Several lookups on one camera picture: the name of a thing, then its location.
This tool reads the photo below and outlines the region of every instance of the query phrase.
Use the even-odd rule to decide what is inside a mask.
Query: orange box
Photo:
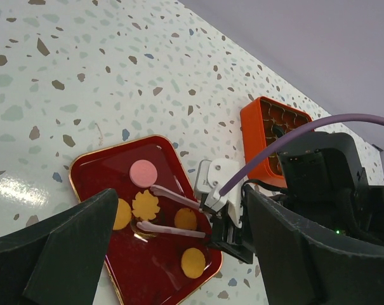
[[[248,163],[264,148],[276,141],[280,133],[287,133],[312,120],[305,112],[286,106],[268,97],[258,97],[241,112],[242,140],[245,161]],[[273,186],[286,187],[276,153],[248,174]]]

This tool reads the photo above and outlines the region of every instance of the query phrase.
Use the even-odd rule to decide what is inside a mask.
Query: pink circle cutout
[[[136,186],[147,189],[156,182],[158,172],[150,161],[138,160],[129,169],[129,177]]]

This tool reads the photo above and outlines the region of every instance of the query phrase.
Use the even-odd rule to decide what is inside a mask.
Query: white countertop
[[[75,205],[67,169],[88,151],[161,134],[193,182],[202,159],[244,161],[239,111],[252,98],[329,115],[178,2],[29,3],[0,1],[0,236]],[[375,148],[325,130],[350,133],[383,184]],[[212,303],[267,304],[258,263],[225,255],[184,302]],[[118,304],[105,270],[94,304]]]

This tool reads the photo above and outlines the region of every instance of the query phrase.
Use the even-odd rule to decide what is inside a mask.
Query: purple cable
[[[295,138],[303,135],[304,133],[310,132],[318,127],[342,123],[342,122],[367,122],[384,126],[384,118],[381,116],[373,116],[371,114],[337,114],[335,116],[328,116],[326,118],[317,119],[313,122],[298,127],[291,132],[285,134],[283,137],[276,140],[274,143],[267,146],[263,151],[257,154],[250,162],[248,162],[242,169],[240,169],[220,190],[220,196],[226,195],[231,189],[250,171],[258,166],[263,160],[269,157],[272,153],[282,148],[287,143],[291,142]]]

